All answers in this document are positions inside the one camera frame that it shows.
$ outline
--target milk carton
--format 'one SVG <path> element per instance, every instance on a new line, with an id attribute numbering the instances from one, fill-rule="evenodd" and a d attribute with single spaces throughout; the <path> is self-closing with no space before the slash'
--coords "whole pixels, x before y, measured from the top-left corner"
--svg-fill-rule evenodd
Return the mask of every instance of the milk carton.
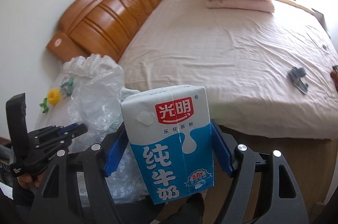
<path id="1" fill-rule="evenodd" d="M 204 87 L 178 85 L 121 104 L 131 148 L 155 204 L 214 185 L 211 127 Z"/>

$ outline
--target hand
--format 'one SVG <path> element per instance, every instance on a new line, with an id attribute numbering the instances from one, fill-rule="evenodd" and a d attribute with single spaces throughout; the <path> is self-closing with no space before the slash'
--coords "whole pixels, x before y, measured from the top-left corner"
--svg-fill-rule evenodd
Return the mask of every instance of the hand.
<path id="1" fill-rule="evenodd" d="M 30 174 L 25 173 L 19 177 L 17 177 L 19 185 L 24 188 L 25 190 L 30 190 L 29 184 L 34 183 L 35 187 L 39 188 L 40 183 L 42 181 L 43 176 L 45 175 L 46 171 L 39 174 L 37 179 L 33 181 L 33 178 L 30 176 Z"/>

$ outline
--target yellow toy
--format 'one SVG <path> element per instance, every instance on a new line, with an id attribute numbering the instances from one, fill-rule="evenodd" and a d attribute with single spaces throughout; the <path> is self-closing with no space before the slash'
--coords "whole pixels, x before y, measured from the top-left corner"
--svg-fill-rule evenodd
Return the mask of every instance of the yellow toy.
<path id="1" fill-rule="evenodd" d="M 47 101 L 51 105 L 55 106 L 61 99 L 61 93 L 58 89 L 51 89 L 47 93 Z"/>

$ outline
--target wooden headboard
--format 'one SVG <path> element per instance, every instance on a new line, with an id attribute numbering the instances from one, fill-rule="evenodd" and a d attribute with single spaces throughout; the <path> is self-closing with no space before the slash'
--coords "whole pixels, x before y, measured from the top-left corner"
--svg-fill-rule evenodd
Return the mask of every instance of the wooden headboard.
<path id="1" fill-rule="evenodd" d="M 91 53 L 119 61 L 161 0 L 76 0 L 62 15 L 47 48 L 63 62 Z"/>

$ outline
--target mattress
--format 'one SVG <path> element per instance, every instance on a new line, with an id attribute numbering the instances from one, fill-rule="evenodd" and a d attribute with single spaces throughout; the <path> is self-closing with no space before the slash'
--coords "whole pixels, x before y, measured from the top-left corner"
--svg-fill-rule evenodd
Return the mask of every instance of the mattress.
<path id="1" fill-rule="evenodd" d="M 163 0 L 119 61 L 126 87 L 201 85 L 218 124 L 272 138 L 337 138 L 337 52 L 314 16 L 274 4 L 271 14 Z M 292 67 L 305 68 L 306 95 L 289 81 Z"/>

